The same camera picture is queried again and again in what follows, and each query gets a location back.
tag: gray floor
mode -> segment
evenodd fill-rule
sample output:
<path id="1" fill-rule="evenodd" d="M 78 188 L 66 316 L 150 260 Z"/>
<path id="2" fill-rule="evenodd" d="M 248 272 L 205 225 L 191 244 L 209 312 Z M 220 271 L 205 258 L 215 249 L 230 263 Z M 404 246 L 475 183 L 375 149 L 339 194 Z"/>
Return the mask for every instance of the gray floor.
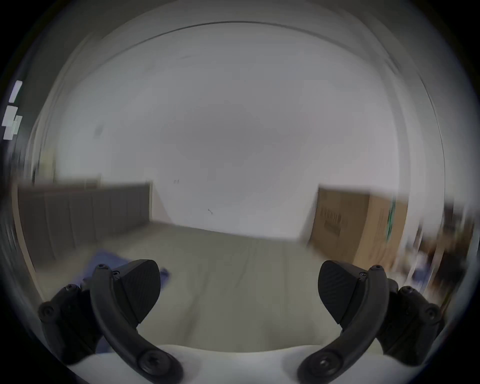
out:
<path id="1" fill-rule="evenodd" d="M 78 276 L 98 248 L 171 272 L 138 326 L 155 345 L 254 352 L 324 345 L 340 334 L 317 292 L 323 259 L 303 245 L 150 224 L 38 271 L 46 297 Z"/>

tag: white wall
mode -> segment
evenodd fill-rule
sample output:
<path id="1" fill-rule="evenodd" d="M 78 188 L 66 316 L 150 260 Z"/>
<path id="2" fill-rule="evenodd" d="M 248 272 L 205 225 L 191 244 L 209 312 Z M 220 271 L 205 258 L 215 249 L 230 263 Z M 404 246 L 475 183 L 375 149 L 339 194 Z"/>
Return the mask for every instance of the white wall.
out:
<path id="1" fill-rule="evenodd" d="M 421 77 L 423 92 L 431 98 L 442 136 L 445 199 L 479 209 L 480 108 L 465 71 L 440 33 L 413 5 L 371 3 L 372 14 L 404 47 Z"/>
<path id="2" fill-rule="evenodd" d="M 153 179 L 156 218 L 179 225 L 296 239 L 319 183 L 398 188 L 375 69 L 280 27 L 217 24 L 139 44 L 79 83 L 58 124 L 60 177 Z"/>

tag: black screw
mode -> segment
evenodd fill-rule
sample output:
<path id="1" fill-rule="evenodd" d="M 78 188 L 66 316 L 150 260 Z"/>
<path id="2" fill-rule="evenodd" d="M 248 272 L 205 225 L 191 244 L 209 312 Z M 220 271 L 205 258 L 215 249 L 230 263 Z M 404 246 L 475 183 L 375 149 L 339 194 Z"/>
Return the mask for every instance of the black screw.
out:
<path id="1" fill-rule="evenodd" d="M 38 317 L 43 323 L 52 323 L 56 321 L 56 311 L 50 301 L 46 301 L 38 308 Z"/>
<path id="2" fill-rule="evenodd" d="M 427 312 L 427 316 L 430 320 L 433 320 L 435 318 L 435 316 L 437 315 L 437 313 L 432 308 L 427 309 L 426 312 Z"/>
<path id="3" fill-rule="evenodd" d="M 327 377 L 332 376 L 340 370 L 342 362 L 333 352 L 321 352 L 314 354 L 309 363 L 309 369 L 313 376 Z"/>
<path id="4" fill-rule="evenodd" d="M 171 361 L 165 352 L 150 350 L 138 359 L 138 366 L 150 375 L 163 376 L 169 371 Z"/>
<path id="5" fill-rule="evenodd" d="M 401 290 L 403 293 L 409 294 L 413 291 L 413 288 L 411 286 L 405 285 L 401 288 Z"/>
<path id="6" fill-rule="evenodd" d="M 53 315 L 54 312 L 55 311 L 53 307 L 50 305 L 46 305 L 42 308 L 42 315 L 44 315 L 45 317 L 50 317 L 51 315 Z"/>
<path id="7" fill-rule="evenodd" d="M 441 319 L 440 308 L 434 304 L 430 304 L 423 310 L 423 314 L 420 316 L 426 324 L 436 324 Z"/>

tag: screw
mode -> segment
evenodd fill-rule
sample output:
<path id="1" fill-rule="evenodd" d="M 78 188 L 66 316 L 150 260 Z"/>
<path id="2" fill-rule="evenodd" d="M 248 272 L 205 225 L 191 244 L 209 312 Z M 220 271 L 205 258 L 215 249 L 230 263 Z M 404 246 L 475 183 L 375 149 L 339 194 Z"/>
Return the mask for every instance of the screw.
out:
<path id="1" fill-rule="evenodd" d="M 171 361 L 165 352 L 150 350 L 138 359 L 138 366 L 150 375 L 163 376 L 169 371 Z"/>
<path id="2" fill-rule="evenodd" d="M 327 377 L 332 376 L 342 368 L 340 358 L 333 352 L 321 352 L 318 355 L 313 355 L 309 369 L 313 376 Z"/>
<path id="3" fill-rule="evenodd" d="M 430 320 L 433 320 L 437 314 L 432 308 L 427 309 L 427 316 Z"/>
<path id="4" fill-rule="evenodd" d="M 403 293 L 409 294 L 413 291 L 413 288 L 411 286 L 405 285 L 401 288 L 401 290 Z"/>
<path id="5" fill-rule="evenodd" d="M 50 317 L 51 315 L 53 315 L 53 313 L 54 313 L 54 309 L 50 305 L 46 305 L 42 309 L 42 315 L 44 315 L 45 317 Z"/>

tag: cardboard box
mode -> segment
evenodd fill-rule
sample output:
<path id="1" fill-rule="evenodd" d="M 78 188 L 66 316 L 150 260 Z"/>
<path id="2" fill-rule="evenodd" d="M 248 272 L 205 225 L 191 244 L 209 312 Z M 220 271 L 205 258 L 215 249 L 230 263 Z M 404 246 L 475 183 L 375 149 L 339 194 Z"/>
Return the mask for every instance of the cardboard box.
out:
<path id="1" fill-rule="evenodd" d="M 403 234 L 408 203 L 370 193 L 320 188 L 310 244 L 323 256 L 389 270 Z"/>

